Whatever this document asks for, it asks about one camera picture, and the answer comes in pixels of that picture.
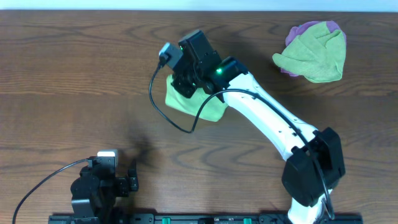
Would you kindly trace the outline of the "light green microfiber cloth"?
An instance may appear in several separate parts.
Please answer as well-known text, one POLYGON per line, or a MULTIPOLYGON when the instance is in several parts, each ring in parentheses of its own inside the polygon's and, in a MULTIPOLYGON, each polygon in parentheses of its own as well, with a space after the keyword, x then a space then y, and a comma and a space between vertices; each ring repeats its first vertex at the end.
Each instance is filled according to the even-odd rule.
MULTIPOLYGON (((199 88, 191 98, 185 98, 174 89, 172 82, 173 76, 169 75, 166 79, 165 104, 183 113, 196 116, 200 106, 210 95, 199 88)), ((200 119, 217 122, 222 118, 227 107, 226 103, 222 103, 217 97, 214 97, 204 106, 200 113, 200 119)))

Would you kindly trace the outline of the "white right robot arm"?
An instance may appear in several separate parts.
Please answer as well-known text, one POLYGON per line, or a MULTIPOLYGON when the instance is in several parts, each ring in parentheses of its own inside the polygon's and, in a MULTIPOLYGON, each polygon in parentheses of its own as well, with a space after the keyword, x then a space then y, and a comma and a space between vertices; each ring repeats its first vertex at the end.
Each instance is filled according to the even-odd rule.
POLYGON ((166 44, 160 55, 172 69, 173 88, 187 99, 197 90, 240 112, 278 150, 285 161, 282 184, 292 197, 291 223, 316 223, 326 213, 336 218, 331 191, 345 174, 339 135, 331 128, 319 131, 293 115, 258 84, 244 64, 221 58, 204 33, 195 30, 176 46, 166 44))

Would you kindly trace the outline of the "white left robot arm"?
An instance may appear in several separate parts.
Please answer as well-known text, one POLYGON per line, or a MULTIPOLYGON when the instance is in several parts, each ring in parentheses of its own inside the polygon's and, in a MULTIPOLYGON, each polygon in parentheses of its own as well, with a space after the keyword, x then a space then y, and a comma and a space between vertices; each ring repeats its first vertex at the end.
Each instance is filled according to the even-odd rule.
POLYGON ((115 207, 118 197, 128 197, 139 189, 136 161, 127 175, 116 175, 115 157, 90 157, 80 177, 71 187, 75 223, 128 223, 128 217, 115 207))

